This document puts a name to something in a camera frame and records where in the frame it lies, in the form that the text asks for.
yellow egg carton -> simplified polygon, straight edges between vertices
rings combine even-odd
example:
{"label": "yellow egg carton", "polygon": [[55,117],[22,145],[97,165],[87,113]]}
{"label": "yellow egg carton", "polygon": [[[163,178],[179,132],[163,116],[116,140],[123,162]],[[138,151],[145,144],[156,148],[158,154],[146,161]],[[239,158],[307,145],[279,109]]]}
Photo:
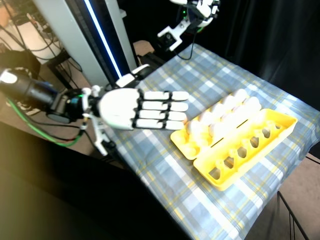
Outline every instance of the yellow egg carton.
{"label": "yellow egg carton", "polygon": [[218,190],[224,191],[287,136],[297,119],[263,109],[194,162],[194,167]]}
{"label": "yellow egg carton", "polygon": [[189,121],[184,129],[173,132],[170,138],[188,160],[194,160],[261,108],[258,98],[239,89]]}

plaid tablecloth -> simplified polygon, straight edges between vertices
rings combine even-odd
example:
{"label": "plaid tablecloth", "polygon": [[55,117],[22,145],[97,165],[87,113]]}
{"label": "plaid tablecloth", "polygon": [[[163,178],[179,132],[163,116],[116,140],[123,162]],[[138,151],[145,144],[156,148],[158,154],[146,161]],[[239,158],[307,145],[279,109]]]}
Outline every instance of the plaid tablecloth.
{"label": "plaid tablecloth", "polygon": [[[181,55],[188,56],[191,47]],[[193,239],[244,239],[281,183],[320,139],[320,112],[199,45],[153,72],[144,91],[187,91],[188,119],[237,89],[298,118],[293,133],[225,191],[211,186],[170,141],[172,131],[108,129],[129,166]]]}

egg carton cup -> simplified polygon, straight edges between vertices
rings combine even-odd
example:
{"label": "egg carton cup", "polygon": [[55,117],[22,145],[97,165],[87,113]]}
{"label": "egg carton cup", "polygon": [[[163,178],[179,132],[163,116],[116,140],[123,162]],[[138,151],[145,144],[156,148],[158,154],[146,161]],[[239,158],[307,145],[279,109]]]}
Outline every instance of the egg carton cup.
{"label": "egg carton cup", "polygon": [[261,108],[257,97],[239,89],[187,122],[170,138],[188,160],[194,160]]}
{"label": "egg carton cup", "polygon": [[224,191],[273,150],[297,123],[291,117],[263,109],[194,162],[194,167],[218,190]]}

white egg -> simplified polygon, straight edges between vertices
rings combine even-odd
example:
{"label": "white egg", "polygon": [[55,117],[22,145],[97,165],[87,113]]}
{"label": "white egg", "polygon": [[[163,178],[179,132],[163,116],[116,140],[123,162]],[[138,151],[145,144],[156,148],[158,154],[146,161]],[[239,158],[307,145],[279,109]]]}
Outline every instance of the white egg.
{"label": "white egg", "polygon": [[211,107],[210,112],[213,114],[214,118],[221,118],[226,112],[226,107],[221,103],[216,103]]}
{"label": "white egg", "polygon": [[226,132],[226,125],[222,122],[216,122],[209,126],[209,134],[211,137],[223,138]]}
{"label": "white egg", "polygon": [[226,113],[221,117],[221,122],[230,123],[235,120],[236,115],[233,112]]}
{"label": "white egg", "polygon": [[201,133],[201,123],[198,120],[190,121],[186,126],[186,131],[188,134],[198,135]]}
{"label": "white egg", "polygon": [[251,110],[260,110],[261,109],[261,104],[259,102],[259,99],[256,96],[252,96],[248,99],[246,99],[243,104],[250,108]]}
{"label": "white egg", "polygon": [[205,126],[209,126],[213,120],[214,115],[209,111],[205,111],[199,116],[199,122]]}
{"label": "white egg", "polygon": [[225,106],[226,110],[231,110],[236,106],[237,101],[234,96],[228,95],[222,99],[221,103]]}
{"label": "white egg", "polygon": [[237,103],[242,103],[247,98],[248,94],[246,90],[241,88],[232,93],[232,96],[235,97]]}

black backdrop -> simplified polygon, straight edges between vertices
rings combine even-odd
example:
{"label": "black backdrop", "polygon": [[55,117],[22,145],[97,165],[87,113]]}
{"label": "black backdrop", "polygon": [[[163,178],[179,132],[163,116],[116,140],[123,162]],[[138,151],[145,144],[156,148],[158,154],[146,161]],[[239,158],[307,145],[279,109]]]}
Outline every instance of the black backdrop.
{"label": "black backdrop", "polygon": [[[162,58],[156,36],[174,27],[178,6],[169,0],[119,0],[132,42],[147,40]],[[191,43],[184,36],[179,51]],[[218,19],[196,43],[320,110],[320,1],[221,0]]]}

